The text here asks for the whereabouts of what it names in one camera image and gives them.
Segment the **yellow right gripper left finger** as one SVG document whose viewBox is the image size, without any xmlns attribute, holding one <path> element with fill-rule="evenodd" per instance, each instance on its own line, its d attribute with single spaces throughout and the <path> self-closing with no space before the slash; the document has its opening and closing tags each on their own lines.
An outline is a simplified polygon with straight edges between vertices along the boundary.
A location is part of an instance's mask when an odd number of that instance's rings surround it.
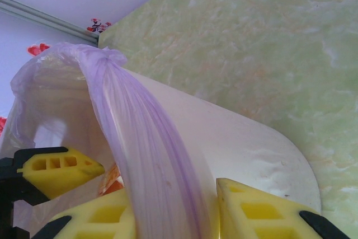
<svg viewBox="0 0 358 239">
<path fill-rule="evenodd" d="M 33 238 L 136 238 L 134 213 L 125 189 L 57 214 Z"/>
</svg>

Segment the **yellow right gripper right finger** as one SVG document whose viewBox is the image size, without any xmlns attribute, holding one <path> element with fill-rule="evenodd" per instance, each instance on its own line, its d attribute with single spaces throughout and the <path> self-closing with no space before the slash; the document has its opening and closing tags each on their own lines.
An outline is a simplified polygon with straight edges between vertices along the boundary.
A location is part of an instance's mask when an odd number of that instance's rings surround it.
<svg viewBox="0 0 358 239">
<path fill-rule="evenodd" d="M 327 218 L 310 207 L 218 178 L 220 238 L 321 239 L 347 238 Z"/>
</svg>

